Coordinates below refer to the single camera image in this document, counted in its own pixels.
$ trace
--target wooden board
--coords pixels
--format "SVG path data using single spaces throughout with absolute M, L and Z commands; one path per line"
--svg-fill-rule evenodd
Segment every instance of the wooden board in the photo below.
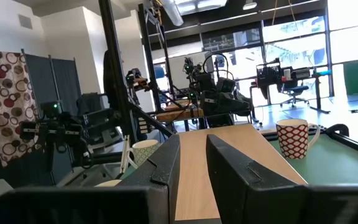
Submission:
M 181 119 L 192 119 L 192 118 L 202 118 L 204 116 L 204 111 L 201 108 L 193 109 L 193 117 L 191 116 L 190 109 L 186 111 L 173 111 L 161 113 L 155 116 L 155 119 L 160 122 L 171 122 L 173 120 L 181 120 Z
M 219 218 L 206 163 L 206 136 L 215 134 L 263 166 L 294 181 L 306 181 L 251 125 L 180 133 L 180 180 L 175 220 Z
M 188 106 L 188 105 L 193 105 L 189 100 L 176 100 L 176 103 L 180 104 L 181 106 Z M 170 105 L 168 105 L 164 110 L 175 110 L 178 109 L 179 107 L 174 104 L 171 103 Z

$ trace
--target patterned curtain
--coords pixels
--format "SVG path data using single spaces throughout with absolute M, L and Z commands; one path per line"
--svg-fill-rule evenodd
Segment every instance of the patterned curtain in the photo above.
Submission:
M 0 52 L 0 157 L 4 166 L 27 151 L 34 140 L 19 137 L 21 121 L 34 121 L 37 108 L 24 56 Z

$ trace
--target air vent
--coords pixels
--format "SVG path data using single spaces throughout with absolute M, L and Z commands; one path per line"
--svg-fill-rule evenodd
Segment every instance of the air vent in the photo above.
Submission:
M 19 22 L 20 26 L 32 29 L 31 19 L 29 17 L 19 14 Z

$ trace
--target red patterned mug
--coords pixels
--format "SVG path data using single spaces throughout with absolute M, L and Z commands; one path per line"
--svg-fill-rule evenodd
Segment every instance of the red patterned mug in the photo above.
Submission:
M 309 142 L 309 128 L 316 127 L 317 132 Z M 320 136 L 320 127 L 308 124 L 303 119 L 285 119 L 277 121 L 277 136 L 283 157 L 290 159 L 303 159 L 308 150 Z

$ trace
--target white patterned mug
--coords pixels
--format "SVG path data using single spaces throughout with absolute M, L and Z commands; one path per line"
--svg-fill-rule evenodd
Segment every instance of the white patterned mug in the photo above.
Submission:
M 135 143 L 132 149 L 129 149 L 134 156 L 135 161 L 132 161 L 128 157 L 129 163 L 136 169 L 142 165 L 157 149 L 160 147 L 160 143 L 157 140 L 145 140 Z
M 309 128 L 316 127 L 317 132 L 309 142 Z M 290 159 L 303 159 L 308 150 L 320 136 L 320 127 L 315 124 L 308 124 L 303 119 L 284 119 L 277 121 L 277 136 L 283 157 Z

